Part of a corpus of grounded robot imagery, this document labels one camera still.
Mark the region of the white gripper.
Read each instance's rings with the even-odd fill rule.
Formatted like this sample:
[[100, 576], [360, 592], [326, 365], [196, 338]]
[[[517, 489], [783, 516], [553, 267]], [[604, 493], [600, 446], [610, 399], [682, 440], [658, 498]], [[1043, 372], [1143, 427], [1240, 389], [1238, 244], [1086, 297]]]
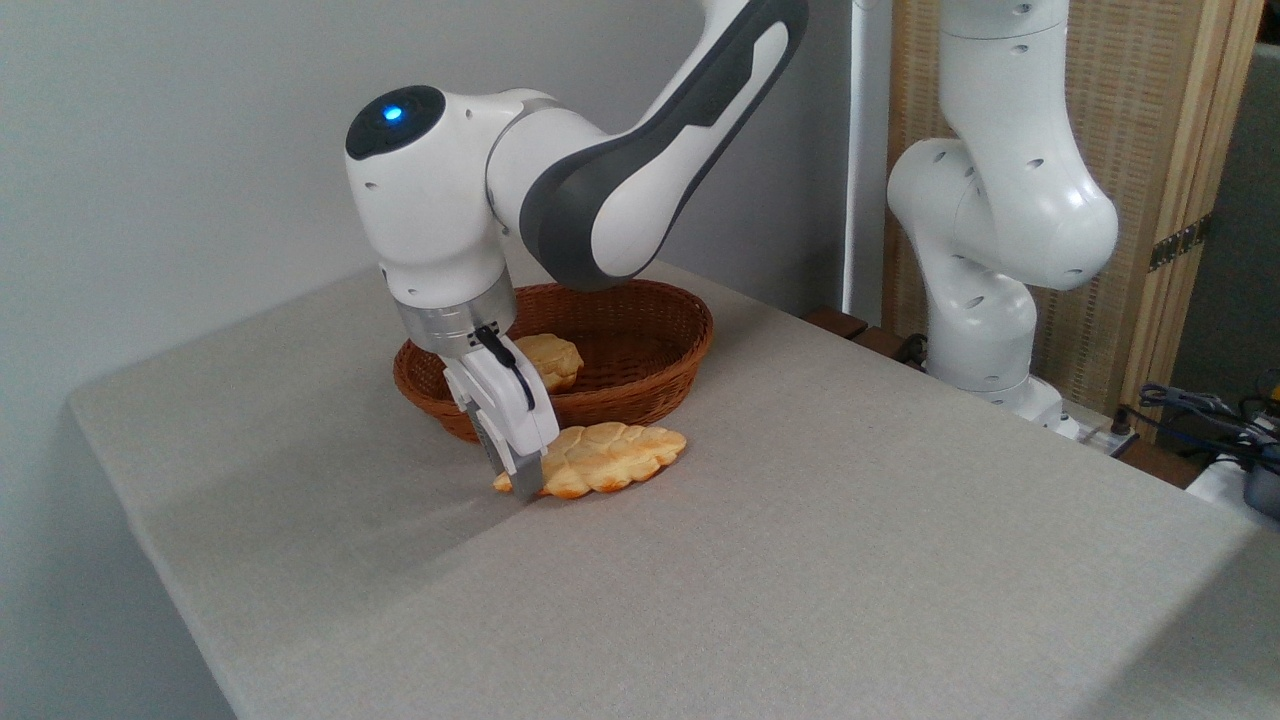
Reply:
[[500, 346], [512, 357], [508, 366], [480, 345], [462, 357], [443, 357], [444, 377], [492, 469], [503, 471], [517, 497], [531, 500], [544, 489], [541, 460], [561, 428], [534, 365], [513, 341]]

